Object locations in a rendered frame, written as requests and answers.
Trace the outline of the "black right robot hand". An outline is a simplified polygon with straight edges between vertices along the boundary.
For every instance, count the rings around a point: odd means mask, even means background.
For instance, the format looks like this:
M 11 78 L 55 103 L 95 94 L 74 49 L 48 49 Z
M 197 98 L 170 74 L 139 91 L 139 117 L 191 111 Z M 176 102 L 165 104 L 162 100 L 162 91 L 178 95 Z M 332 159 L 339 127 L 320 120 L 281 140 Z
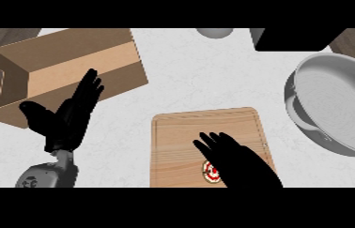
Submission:
M 224 132 L 200 133 L 194 146 L 219 172 L 230 189 L 281 189 L 271 166 L 258 153 Z

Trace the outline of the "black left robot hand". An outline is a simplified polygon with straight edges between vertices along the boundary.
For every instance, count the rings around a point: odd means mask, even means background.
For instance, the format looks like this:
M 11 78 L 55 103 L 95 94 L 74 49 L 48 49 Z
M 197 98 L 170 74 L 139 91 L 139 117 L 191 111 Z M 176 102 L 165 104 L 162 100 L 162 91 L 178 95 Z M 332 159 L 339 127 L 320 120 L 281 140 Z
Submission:
M 55 113 L 34 101 L 24 101 L 20 104 L 30 129 L 46 137 L 46 152 L 58 150 L 73 152 L 79 148 L 102 90 L 98 71 L 91 68 L 74 95 L 62 101 Z

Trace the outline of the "red and white cupcake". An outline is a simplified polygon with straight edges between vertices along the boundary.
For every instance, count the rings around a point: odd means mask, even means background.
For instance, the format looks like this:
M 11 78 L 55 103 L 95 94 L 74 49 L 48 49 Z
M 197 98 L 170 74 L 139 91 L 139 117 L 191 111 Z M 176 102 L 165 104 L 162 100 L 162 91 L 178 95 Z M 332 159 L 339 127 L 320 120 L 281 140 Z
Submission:
M 203 177 L 210 184 L 218 184 L 222 181 L 219 172 L 207 160 L 203 163 Z

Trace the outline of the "wooden cutting board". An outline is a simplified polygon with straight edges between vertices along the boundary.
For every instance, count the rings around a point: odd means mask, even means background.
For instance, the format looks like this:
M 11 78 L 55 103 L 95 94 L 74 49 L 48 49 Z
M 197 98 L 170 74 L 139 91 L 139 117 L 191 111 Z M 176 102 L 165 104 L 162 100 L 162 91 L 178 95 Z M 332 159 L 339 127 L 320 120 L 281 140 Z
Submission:
M 159 114 L 151 124 L 151 188 L 225 188 L 224 181 L 210 184 L 203 177 L 207 159 L 193 144 L 201 132 L 230 134 L 275 169 L 255 108 Z

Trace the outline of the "grey metal pot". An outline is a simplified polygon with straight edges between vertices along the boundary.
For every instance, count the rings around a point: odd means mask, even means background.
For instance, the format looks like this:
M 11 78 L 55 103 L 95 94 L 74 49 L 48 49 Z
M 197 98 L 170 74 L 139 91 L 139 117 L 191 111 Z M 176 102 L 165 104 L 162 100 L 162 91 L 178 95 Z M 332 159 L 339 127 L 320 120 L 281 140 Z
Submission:
M 338 53 L 308 56 L 284 85 L 284 104 L 311 141 L 355 157 L 355 58 Z

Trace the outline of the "open wooden drawer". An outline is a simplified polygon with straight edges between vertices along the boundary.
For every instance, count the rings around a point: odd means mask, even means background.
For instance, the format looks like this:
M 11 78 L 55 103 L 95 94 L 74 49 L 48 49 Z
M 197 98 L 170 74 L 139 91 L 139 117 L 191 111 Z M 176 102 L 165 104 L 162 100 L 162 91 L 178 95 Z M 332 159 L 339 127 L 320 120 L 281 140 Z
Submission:
M 37 28 L 0 28 L 0 122 L 28 127 L 20 103 L 55 111 L 89 69 L 98 71 L 110 99 L 148 84 L 128 28 L 70 28 L 42 36 Z

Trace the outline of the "black appliance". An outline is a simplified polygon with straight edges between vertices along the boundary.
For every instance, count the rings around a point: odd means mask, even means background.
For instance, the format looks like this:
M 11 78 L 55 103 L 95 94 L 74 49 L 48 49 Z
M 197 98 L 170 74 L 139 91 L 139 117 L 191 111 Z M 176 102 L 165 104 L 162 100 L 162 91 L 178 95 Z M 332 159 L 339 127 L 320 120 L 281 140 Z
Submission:
M 343 28 L 252 28 L 255 49 L 259 52 L 318 52 Z

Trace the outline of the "grey round object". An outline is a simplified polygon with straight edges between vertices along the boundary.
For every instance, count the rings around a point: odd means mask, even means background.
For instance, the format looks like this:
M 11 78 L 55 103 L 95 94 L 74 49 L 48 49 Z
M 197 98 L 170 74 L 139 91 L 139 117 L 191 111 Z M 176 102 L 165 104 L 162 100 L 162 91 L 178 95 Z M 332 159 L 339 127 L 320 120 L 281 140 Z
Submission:
M 231 28 L 199 28 L 199 33 L 207 38 L 225 38 L 231 33 Z

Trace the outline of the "brown wooden object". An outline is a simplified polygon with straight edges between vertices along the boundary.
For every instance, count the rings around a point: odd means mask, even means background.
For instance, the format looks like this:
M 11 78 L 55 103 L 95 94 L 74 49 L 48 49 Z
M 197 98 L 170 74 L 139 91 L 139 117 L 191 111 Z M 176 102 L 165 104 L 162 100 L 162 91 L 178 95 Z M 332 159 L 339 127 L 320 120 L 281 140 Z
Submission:
M 346 28 L 329 46 L 335 53 L 355 58 L 355 28 Z

